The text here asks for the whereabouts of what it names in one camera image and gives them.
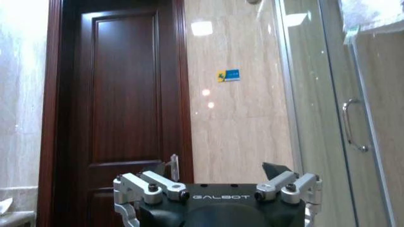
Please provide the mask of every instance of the chrome door handle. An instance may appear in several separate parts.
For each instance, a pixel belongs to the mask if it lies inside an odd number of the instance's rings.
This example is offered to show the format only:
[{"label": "chrome door handle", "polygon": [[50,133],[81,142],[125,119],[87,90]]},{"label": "chrome door handle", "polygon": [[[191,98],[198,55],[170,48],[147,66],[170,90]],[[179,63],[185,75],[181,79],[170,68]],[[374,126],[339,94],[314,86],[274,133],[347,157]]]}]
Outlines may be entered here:
[{"label": "chrome door handle", "polygon": [[358,145],[354,141],[353,141],[353,136],[351,136],[351,130],[350,130],[350,122],[349,122],[349,113],[347,113],[347,108],[350,106],[350,104],[357,104],[359,103],[359,101],[354,98],[349,99],[346,103],[343,103],[342,105],[342,117],[343,117],[343,125],[345,125],[345,134],[346,134],[346,140],[347,143],[351,144],[355,149],[361,152],[366,152],[367,151],[367,147],[363,145]]}]

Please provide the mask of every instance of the blue sticker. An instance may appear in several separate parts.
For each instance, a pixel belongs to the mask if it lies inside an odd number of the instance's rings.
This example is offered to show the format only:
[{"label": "blue sticker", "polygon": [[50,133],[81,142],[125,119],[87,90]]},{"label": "blue sticker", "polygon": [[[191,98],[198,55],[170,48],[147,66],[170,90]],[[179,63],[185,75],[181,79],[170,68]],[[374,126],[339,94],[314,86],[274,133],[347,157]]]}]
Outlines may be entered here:
[{"label": "blue sticker", "polygon": [[218,71],[217,73],[218,82],[235,81],[235,80],[239,80],[238,70]]}]

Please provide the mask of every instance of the glass panel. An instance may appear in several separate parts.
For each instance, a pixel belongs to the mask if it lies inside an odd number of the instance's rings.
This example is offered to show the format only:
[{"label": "glass panel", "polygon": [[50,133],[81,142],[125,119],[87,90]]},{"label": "glass panel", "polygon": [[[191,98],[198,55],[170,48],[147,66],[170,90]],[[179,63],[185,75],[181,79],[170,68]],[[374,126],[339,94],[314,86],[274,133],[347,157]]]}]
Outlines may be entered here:
[{"label": "glass panel", "polygon": [[404,31],[361,34],[355,40],[358,68],[397,226],[404,226],[402,40]]},{"label": "glass panel", "polygon": [[[321,1],[321,6],[318,2],[282,1],[302,167],[323,178],[315,226],[386,226],[374,149],[354,62],[342,44],[337,0]],[[353,135],[349,141],[366,145],[367,152],[349,144],[341,124],[341,107],[350,98],[358,103],[347,109]]]},{"label": "glass panel", "polygon": [[319,8],[315,0],[281,2],[302,167],[323,179],[315,226],[354,226]]},{"label": "glass panel", "polygon": [[370,140],[367,121],[365,115],[365,103],[361,95],[359,83],[353,59],[350,58],[349,46],[343,46],[342,24],[337,1],[321,2],[323,15],[326,45],[329,49],[330,67],[335,100],[342,118],[342,106],[349,99],[359,102],[347,108],[351,142],[359,146],[367,146],[367,152],[357,150],[349,144],[343,123],[341,130],[343,135],[343,150],[347,162],[347,172],[353,193],[354,211],[358,226],[378,227],[386,226],[386,215],[383,208],[383,196],[379,183],[379,173],[375,166],[374,148]]}]

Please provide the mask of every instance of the bolt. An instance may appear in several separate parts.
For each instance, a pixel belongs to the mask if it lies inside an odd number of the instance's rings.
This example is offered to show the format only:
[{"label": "bolt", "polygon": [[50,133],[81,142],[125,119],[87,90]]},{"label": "bolt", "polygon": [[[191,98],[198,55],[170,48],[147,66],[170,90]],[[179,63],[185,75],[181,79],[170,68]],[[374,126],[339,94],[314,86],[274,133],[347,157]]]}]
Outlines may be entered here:
[{"label": "bolt", "polygon": [[289,192],[295,192],[295,185],[293,183],[289,183],[289,184],[285,185],[285,189]]},{"label": "bolt", "polygon": [[181,191],[179,195],[178,195],[178,200],[181,202],[185,202],[189,199],[189,192],[187,191]]},{"label": "bolt", "polygon": [[154,183],[150,183],[147,188],[149,188],[149,192],[155,192],[158,190],[158,187]]},{"label": "bolt", "polygon": [[253,197],[257,201],[262,201],[265,199],[265,195],[261,191],[255,191]]}]

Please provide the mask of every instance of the silver metal part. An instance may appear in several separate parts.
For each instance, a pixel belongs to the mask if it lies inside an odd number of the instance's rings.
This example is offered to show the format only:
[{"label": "silver metal part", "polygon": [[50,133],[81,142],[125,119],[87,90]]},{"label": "silver metal part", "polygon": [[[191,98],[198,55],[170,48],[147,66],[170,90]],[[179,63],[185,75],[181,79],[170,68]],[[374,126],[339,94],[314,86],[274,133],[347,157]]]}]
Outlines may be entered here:
[{"label": "silver metal part", "polygon": [[173,154],[169,159],[170,160],[165,164],[165,166],[170,167],[170,179],[174,182],[178,182],[178,156]]},{"label": "silver metal part", "polygon": [[257,184],[255,199],[259,201],[270,201],[275,198],[275,193],[281,188],[295,180],[295,174],[283,171],[270,181]]},{"label": "silver metal part", "polygon": [[322,201],[322,180],[313,174],[303,174],[281,189],[281,199],[290,204],[299,203],[299,199],[306,202],[305,206],[305,227],[314,226],[314,216],[321,211]]},{"label": "silver metal part", "polygon": [[134,208],[130,202],[143,200],[147,204],[157,204],[162,200],[162,189],[154,185],[149,190],[149,184],[133,174],[123,174],[113,180],[113,208],[119,213],[125,227],[138,227]]},{"label": "silver metal part", "polygon": [[139,227],[139,222],[135,218],[134,209],[129,203],[114,204],[114,212],[119,213],[125,227]]},{"label": "silver metal part", "polygon": [[154,192],[147,189],[149,183],[133,174],[123,174],[119,177],[119,190],[125,194],[134,193],[138,195],[146,204],[157,204],[162,200],[162,189],[157,188]]},{"label": "silver metal part", "polygon": [[343,117],[345,135],[346,135],[347,143],[351,144],[358,151],[366,152],[367,151],[367,147],[365,145],[358,145],[354,142],[353,136],[351,136],[351,130],[350,130],[350,122],[349,122],[349,112],[347,112],[347,109],[349,109],[349,106],[351,104],[357,104],[357,103],[359,103],[359,101],[357,99],[351,98],[342,105],[342,117]]},{"label": "silver metal part", "polygon": [[186,186],[182,183],[167,180],[151,171],[142,172],[139,178],[147,183],[154,183],[170,200],[182,201],[187,199],[189,194],[186,194]]},{"label": "silver metal part", "polygon": [[314,174],[303,174],[301,178],[294,181],[294,190],[286,189],[282,187],[281,198],[282,201],[290,204],[299,203],[299,198],[302,194],[311,188],[315,184],[315,175]]}]

